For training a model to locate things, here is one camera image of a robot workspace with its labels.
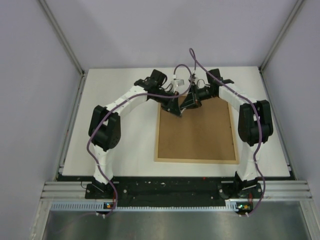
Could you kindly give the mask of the light wooden picture frame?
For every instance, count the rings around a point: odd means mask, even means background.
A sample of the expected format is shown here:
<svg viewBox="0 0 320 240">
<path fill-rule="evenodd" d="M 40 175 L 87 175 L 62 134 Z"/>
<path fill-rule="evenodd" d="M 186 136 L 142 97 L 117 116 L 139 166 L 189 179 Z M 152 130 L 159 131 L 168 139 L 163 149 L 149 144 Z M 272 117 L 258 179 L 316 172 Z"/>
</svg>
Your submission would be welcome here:
<svg viewBox="0 0 320 240">
<path fill-rule="evenodd" d="M 200 108 L 184 110 L 181 117 L 159 108 L 154 160 L 237 165 L 236 133 L 232 108 L 219 98 L 203 101 Z"/>
</svg>

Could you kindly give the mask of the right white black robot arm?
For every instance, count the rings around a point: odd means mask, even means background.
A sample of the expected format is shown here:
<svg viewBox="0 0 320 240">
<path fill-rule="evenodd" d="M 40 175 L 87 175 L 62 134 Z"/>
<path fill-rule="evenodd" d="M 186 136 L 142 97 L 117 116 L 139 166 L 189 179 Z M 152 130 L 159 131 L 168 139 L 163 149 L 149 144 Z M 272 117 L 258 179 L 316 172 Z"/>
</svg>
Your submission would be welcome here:
<svg viewBox="0 0 320 240">
<path fill-rule="evenodd" d="M 180 107 L 195 109 L 201 107 L 204 100 L 219 98 L 238 112 L 237 133 L 242 141 L 240 161 L 233 182 L 219 184 L 218 192 L 225 200 L 234 196 L 247 198 L 260 189 L 258 180 L 264 178 L 258 160 L 261 147 L 274 132 L 270 103 L 248 97 L 232 80 L 223 79 L 217 68 L 208 71 L 206 77 L 207 83 L 199 87 L 199 78 L 192 74 L 191 86 Z"/>
</svg>

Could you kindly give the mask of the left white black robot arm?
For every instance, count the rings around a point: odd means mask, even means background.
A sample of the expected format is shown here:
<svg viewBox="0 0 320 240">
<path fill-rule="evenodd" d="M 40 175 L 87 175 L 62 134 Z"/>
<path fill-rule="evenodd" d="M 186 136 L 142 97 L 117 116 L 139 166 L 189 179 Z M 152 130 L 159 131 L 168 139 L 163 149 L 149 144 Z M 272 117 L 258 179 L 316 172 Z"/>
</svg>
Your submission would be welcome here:
<svg viewBox="0 0 320 240">
<path fill-rule="evenodd" d="M 145 79 L 139 79 L 120 98 L 112 103 L 97 105 L 92 113 L 86 150 L 95 162 L 94 182 L 96 192 L 102 198 L 109 198 L 114 191 L 111 179 L 113 149 L 118 145 L 122 136 L 122 120 L 136 107 L 153 100 L 167 112 L 180 117 L 178 98 L 181 93 L 173 89 L 166 90 L 163 83 L 168 77 L 154 69 Z"/>
</svg>

